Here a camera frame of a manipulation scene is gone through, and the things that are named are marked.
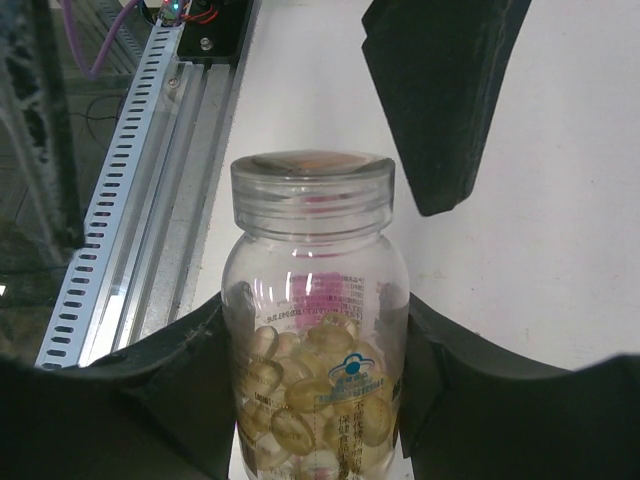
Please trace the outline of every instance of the screw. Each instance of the screw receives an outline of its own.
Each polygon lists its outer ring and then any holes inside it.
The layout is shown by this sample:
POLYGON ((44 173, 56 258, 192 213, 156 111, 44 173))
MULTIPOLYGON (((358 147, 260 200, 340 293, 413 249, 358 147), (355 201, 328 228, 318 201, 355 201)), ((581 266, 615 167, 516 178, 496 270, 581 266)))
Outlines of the screw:
POLYGON ((206 52, 207 50, 211 50, 213 48, 213 44, 207 37, 202 37, 200 39, 200 48, 202 48, 206 52))

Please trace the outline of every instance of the bottle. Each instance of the bottle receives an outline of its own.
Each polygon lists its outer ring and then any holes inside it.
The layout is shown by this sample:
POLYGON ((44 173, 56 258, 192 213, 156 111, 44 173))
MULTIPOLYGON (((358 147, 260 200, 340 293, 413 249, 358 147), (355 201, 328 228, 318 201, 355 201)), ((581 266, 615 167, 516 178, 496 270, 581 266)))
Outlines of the bottle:
POLYGON ((409 304, 406 267, 381 234, 394 174, 388 158, 318 151, 231 165, 245 233, 222 299, 252 480, 387 478, 409 304))

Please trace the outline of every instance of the clear plastic bottle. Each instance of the clear plastic bottle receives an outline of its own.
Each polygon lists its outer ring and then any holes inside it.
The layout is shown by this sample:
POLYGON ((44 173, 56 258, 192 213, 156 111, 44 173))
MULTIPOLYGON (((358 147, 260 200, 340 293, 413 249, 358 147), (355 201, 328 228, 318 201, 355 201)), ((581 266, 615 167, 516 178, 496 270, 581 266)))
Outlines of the clear plastic bottle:
POLYGON ((393 461, 406 267, 381 230, 395 164, 332 152, 231 166, 246 232, 223 277, 247 474, 382 480, 393 461))

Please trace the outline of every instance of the clear lid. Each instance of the clear lid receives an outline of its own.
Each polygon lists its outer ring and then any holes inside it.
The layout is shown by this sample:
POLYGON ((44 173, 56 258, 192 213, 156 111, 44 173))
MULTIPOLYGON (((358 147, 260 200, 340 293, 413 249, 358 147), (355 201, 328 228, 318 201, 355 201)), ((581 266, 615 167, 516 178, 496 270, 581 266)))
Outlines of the clear lid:
POLYGON ((391 222, 395 163, 324 151, 254 155, 231 165, 236 223, 257 236, 322 241, 391 222))

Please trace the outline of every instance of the blue logo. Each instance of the blue logo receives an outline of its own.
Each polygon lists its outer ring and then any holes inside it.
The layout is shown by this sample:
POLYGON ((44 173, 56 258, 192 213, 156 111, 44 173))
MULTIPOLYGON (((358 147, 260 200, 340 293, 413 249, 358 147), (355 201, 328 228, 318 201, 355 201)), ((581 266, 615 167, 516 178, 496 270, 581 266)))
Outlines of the blue logo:
POLYGON ((335 380, 341 377, 343 373, 347 375, 364 373, 373 368, 374 365, 375 362, 372 359, 364 358, 359 353, 352 353, 348 355, 340 365, 333 367, 329 371, 329 377, 335 380))

